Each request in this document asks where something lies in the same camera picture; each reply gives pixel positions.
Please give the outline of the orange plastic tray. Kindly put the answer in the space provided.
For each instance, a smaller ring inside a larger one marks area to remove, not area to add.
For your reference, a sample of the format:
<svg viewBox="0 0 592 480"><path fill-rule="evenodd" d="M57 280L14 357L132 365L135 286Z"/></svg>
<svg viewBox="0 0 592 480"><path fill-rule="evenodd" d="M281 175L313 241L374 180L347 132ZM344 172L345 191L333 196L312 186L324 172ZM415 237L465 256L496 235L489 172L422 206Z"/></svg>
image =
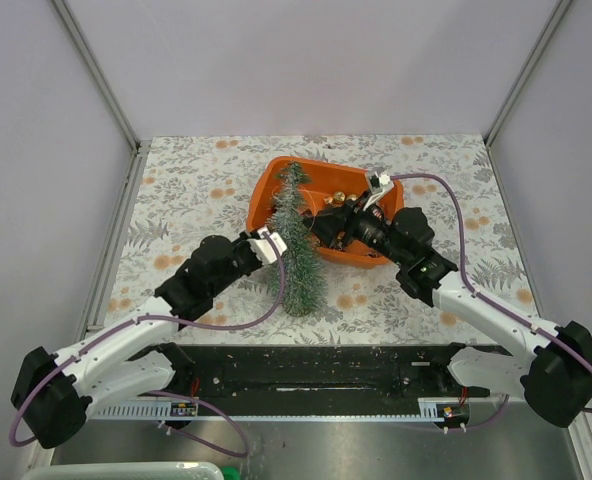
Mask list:
<svg viewBox="0 0 592 480"><path fill-rule="evenodd" d="M270 228L268 221L273 212L272 194L279 185L277 174L290 161L299 163L309 178L309 182L300 190L306 210L310 209L314 214L335 206L325 203L325 199L334 192L342 191L346 196L360 195L367 187L364 169L290 156L277 157L266 167L253 191L246 222L248 230L257 230L263 226ZM372 269L390 262L357 240L343 250L335 250L319 246L312 235L310 238L322 262L327 260L362 269Z"/></svg>

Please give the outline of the small frosted christmas tree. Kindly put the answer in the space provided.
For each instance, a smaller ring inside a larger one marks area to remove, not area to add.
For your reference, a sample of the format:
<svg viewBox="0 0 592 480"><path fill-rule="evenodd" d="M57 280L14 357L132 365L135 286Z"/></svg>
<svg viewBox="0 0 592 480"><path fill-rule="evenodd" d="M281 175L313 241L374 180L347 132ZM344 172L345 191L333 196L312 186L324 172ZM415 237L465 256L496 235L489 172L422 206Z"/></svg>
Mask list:
<svg viewBox="0 0 592 480"><path fill-rule="evenodd" d="M272 194L273 212L268 224L287 245L282 256L286 279L282 307L290 316L303 317L322 307L327 289L322 261L302 217L306 202L300 188L309 178L299 163L290 161L279 171L277 179L279 185Z"/></svg>

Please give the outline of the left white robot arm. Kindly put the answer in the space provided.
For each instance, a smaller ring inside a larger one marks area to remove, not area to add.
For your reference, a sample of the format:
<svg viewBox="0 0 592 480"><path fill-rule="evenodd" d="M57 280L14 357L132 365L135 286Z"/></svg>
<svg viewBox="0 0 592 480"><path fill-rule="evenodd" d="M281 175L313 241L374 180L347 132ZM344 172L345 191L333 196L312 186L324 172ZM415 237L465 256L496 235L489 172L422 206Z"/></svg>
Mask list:
<svg viewBox="0 0 592 480"><path fill-rule="evenodd" d="M10 444L54 448L94 414L140 395L188 398L196 384L194 363L171 337L198 327L216 297L242 277L282 267L286 250L266 227L234 240L210 235L122 320L53 353L37 347L26 354L11 394Z"/></svg>

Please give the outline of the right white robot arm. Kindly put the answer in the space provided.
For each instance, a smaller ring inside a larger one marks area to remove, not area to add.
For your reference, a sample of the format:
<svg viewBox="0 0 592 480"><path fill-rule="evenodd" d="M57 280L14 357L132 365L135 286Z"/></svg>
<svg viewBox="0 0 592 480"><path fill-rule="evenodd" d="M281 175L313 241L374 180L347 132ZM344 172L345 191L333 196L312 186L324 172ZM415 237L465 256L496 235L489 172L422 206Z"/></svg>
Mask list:
<svg viewBox="0 0 592 480"><path fill-rule="evenodd" d="M466 321L504 353L460 347L447 364L463 387L480 387L525 400L550 424L566 428L592 400L592 337L576 322L560 326L526 318L512 305L469 284L463 270L432 246L434 231L419 208L387 219L376 205L306 211L304 225L325 247L358 241L394 263L411 298Z"/></svg>

